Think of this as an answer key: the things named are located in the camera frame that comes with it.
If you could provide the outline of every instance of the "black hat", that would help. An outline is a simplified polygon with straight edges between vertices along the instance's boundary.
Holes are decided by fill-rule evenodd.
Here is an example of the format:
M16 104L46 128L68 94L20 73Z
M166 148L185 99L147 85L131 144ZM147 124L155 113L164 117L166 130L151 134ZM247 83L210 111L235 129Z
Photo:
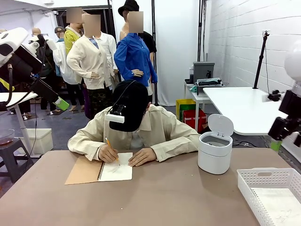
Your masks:
M149 103L146 87L135 80L122 81L113 92L113 103L118 99L119 101L115 104L112 111L116 111L121 105L124 105L121 115L125 117L125 121L124 123L111 121L110 128L123 132L136 131L140 127Z
M65 29L63 27L56 27L55 28L55 33L61 33L61 32L65 32Z
M124 3L124 6L122 6L118 9L118 12L121 16L123 16L122 12L124 10L128 10L129 12L130 11L139 11L139 5L135 0L126 0L126 2Z

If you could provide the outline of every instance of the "small table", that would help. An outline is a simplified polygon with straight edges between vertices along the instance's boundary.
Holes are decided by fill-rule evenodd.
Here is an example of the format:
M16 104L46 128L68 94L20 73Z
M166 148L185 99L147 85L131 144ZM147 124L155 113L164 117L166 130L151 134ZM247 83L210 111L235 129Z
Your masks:
M259 226L238 189L236 170L289 168L271 149L234 148L223 175L201 170L194 152L134 167L132 180L64 185L78 156L43 155L0 199L1 224Z
M9 102L9 104L7 106L10 106L10 105L16 103L18 100L20 100L22 97L24 97L25 94L26 94L25 92L16 92L16 93L14 92L13 96L12 96L12 98L11 98L11 100L10 100L10 102ZM32 98L35 98L37 96L38 95L35 94L35 93L30 93L20 103L22 103L22 102L24 102L26 100L30 100ZM8 100L8 93L0 93L0 101L7 101L7 100ZM32 149L32 145L30 143L28 132L27 132L27 129L25 127L25 124L24 124L24 121L23 121L23 117L22 117L21 112L20 112L19 105L15 105L15 106L11 107L10 109L13 109L13 108L16 109L16 114L17 114L18 121L19 121L19 124L20 124L20 129L22 131L22 134L23 134L23 137L24 137L24 140L25 140L25 146L27 148L27 151L30 153L31 149Z
M251 87L204 88L216 109L231 119L234 131L240 135L266 136L277 117L281 101L263 102L267 93Z
M184 81L184 99L186 99L186 90L188 90L192 95L192 99L196 102L196 119L198 119L199 104L202 104L202 111L205 112L205 104L210 104L211 101L210 98L204 92L200 93L199 96L197 95L197 93L191 92L190 88L192 87L193 84L187 84ZM195 130L198 130L198 120L196 120Z

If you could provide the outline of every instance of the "gray stool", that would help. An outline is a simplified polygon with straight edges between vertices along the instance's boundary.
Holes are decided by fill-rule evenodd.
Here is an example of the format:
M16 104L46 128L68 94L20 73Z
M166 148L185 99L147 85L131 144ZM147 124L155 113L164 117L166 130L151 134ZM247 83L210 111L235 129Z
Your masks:
M14 156L14 151L20 147L25 151L26 155ZM11 143L0 146L0 157L3 159L0 162L0 168L5 165L8 170L7 172L0 172L0 177L10 177L13 183L25 173L25 167L30 168L33 165L28 151L19 138L14 138ZM26 160L26 162L18 166L17 160Z

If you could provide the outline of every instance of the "floor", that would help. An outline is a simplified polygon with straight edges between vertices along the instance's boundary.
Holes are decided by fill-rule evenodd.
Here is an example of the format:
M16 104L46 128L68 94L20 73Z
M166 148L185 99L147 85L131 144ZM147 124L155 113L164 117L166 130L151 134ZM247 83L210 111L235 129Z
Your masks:
M175 113L175 107L165 107L168 111ZM32 105L32 113L35 112L35 105ZM213 105L206 105L206 114L210 115L213 113L218 113ZM54 144L53 150L67 150L68 140L76 133L80 128L83 128L88 123L89 119L85 117L84 112L80 109L77 112L65 111L58 116L49 116L49 112L40 109L40 105L36 105L37 113L37 128L51 128L52 129L52 139ZM0 114L0 125L1 129L14 129L15 137L21 137L22 133L20 131L20 126L16 115L9 115L9 113ZM35 119L30 119L24 121L27 128L35 127ZM256 147L267 147L269 142L263 137L259 136L241 136L238 134L233 134L233 143L238 144L249 143L249 146ZM281 156L291 165L295 163L295 166L300 167L298 162L296 163L292 160L292 157L287 155L286 150L281 151ZM5 167L0 168L0 171L5 171ZM0 178L0 198L3 194L12 186L9 178Z

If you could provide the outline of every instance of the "pencil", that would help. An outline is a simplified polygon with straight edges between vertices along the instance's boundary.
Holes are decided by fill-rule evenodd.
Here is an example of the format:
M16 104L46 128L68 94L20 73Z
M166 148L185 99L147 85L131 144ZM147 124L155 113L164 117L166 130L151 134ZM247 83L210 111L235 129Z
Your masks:
M112 148L110 142L109 142L109 139L107 137L105 137L105 140L107 141L108 145L110 146L110 148Z

